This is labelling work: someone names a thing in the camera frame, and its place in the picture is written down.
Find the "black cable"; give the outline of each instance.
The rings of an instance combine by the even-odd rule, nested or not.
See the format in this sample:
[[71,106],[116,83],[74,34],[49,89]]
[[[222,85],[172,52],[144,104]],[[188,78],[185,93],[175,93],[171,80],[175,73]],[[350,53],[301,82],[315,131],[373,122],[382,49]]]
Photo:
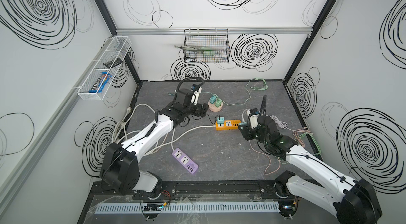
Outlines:
[[179,84],[178,84],[177,87],[176,87],[176,92],[179,91],[180,85],[182,85],[182,83],[184,83],[186,80],[189,80],[189,79],[196,79],[196,80],[199,80],[199,81],[201,82],[199,85],[197,85],[197,87],[196,87],[197,90],[199,90],[199,87],[200,87],[200,86],[202,86],[203,84],[205,84],[204,79],[202,79],[202,78],[200,78],[200,77],[187,77],[187,78],[184,78],[183,80],[181,80],[181,81],[179,82]]
[[180,127],[185,127],[185,126],[187,126],[187,125],[189,124],[189,122],[190,122],[189,116],[186,116],[182,123],[185,122],[186,118],[188,119],[188,122],[187,122],[184,126],[181,126],[181,125],[179,124]]
[[259,141],[258,141],[258,140],[256,141],[256,144],[258,145],[259,149],[261,149],[264,154],[267,154],[267,155],[269,155],[269,156],[273,156],[273,154],[267,153],[267,152],[265,152],[265,151],[261,148],[261,146],[259,145]]
[[199,119],[202,119],[203,117],[208,117],[209,120],[210,120],[210,123],[211,123],[212,125],[214,125],[214,124],[216,123],[216,118],[217,118],[217,117],[220,117],[220,115],[216,115],[216,116],[214,117],[214,123],[213,123],[213,121],[211,120],[210,116],[207,115],[207,114],[206,114],[205,116],[199,117],[198,119],[196,119],[196,118],[192,115],[192,118],[193,118],[194,120],[199,120]]

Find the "wall-mounted shelf basket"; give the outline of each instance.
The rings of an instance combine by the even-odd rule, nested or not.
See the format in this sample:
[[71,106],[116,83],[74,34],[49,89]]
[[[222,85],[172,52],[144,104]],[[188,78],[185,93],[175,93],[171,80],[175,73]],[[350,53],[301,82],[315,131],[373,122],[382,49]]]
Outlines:
[[130,46],[131,41],[129,37],[113,37],[111,43],[79,88],[78,95],[82,99],[92,101],[103,100],[117,71],[125,63],[124,58]]
[[231,48],[228,29],[185,29],[185,46],[199,51],[183,50],[185,62],[228,63]]

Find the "green cable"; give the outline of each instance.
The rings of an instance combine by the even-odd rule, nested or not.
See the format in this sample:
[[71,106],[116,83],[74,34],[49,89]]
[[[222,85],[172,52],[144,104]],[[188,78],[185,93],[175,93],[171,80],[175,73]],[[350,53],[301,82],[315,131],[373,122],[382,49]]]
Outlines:
[[320,150],[320,147],[319,147],[319,145],[317,144],[317,141],[316,141],[316,139],[313,137],[312,134],[310,134],[310,133],[308,133],[308,132],[305,132],[305,133],[299,135],[299,137],[300,137],[300,138],[303,138],[303,137],[306,136],[307,134],[310,135],[310,137],[312,138],[314,144],[315,144],[316,147],[317,147],[317,150],[319,151],[318,153],[315,153],[314,156],[321,154],[322,151]]
[[250,84],[251,80],[259,80],[259,79],[263,81],[263,87],[261,88],[261,87],[256,87],[256,86],[250,86],[250,88],[251,88],[252,90],[267,90],[267,89],[268,89],[268,85],[267,85],[267,83],[266,83],[266,81],[265,81],[264,79],[262,79],[262,78],[253,78],[253,79],[250,79],[250,80],[248,81],[247,85],[245,86],[245,90],[247,90],[248,95],[249,95],[250,97],[249,97],[247,100],[245,100],[245,102],[242,103],[242,104],[228,104],[228,103],[226,103],[225,101],[221,100],[220,97],[218,97],[218,95],[216,95],[216,94],[213,94],[213,93],[211,93],[211,92],[202,92],[202,93],[208,93],[208,94],[214,95],[215,97],[217,97],[217,99],[219,99],[219,100],[222,101],[225,105],[228,105],[228,106],[231,106],[231,105],[244,105],[249,99],[251,99],[251,93],[250,93],[250,91],[248,91],[248,89],[247,89],[248,84]]

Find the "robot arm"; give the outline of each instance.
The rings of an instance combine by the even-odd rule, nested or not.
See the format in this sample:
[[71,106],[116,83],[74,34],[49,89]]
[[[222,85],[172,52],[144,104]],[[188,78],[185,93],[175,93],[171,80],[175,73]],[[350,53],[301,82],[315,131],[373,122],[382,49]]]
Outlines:
[[[201,83],[193,84],[191,89],[181,89],[183,82],[196,79]],[[208,104],[197,103],[201,85],[205,82],[199,77],[181,80],[176,94],[165,108],[156,111],[155,120],[142,131],[121,144],[111,143],[106,149],[100,177],[122,195],[133,190],[149,193],[156,198],[160,193],[160,179],[155,174],[139,170],[138,163],[145,153],[166,133],[182,123],[189,115],[205,116]]]
[[279,197],[300,196],[336,216],[341,224],[372,224],[382,216],[370,183],[364,179],[356,181],[340,173],[310,154],[292,138],[279,134],[275,121],[266,115],[266,96],[260,110],[250,110],[247,122],[240,123],[238,129],[246,140],[258,140],[267,154],[286,160],[321,185],[285,171],[274,184]]

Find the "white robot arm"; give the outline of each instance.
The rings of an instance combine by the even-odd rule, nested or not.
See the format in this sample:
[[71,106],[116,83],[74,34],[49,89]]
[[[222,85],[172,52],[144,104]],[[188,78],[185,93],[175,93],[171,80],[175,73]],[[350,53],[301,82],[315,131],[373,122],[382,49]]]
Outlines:
[[291,171],[285,171],[274,184],[279,197],[302,197],[336,216],[341,224],[372,224],[382,216],[370,183],[364,179],[356,181],[340,173],[292,138],[279,134],[275,121],[266,115],[266,96],[260,110],[250,110],[247,122],[239,124],[238,129],[246,140],[255,139],[263,144],[266,154],[286,160],[320,184],[313,184]]

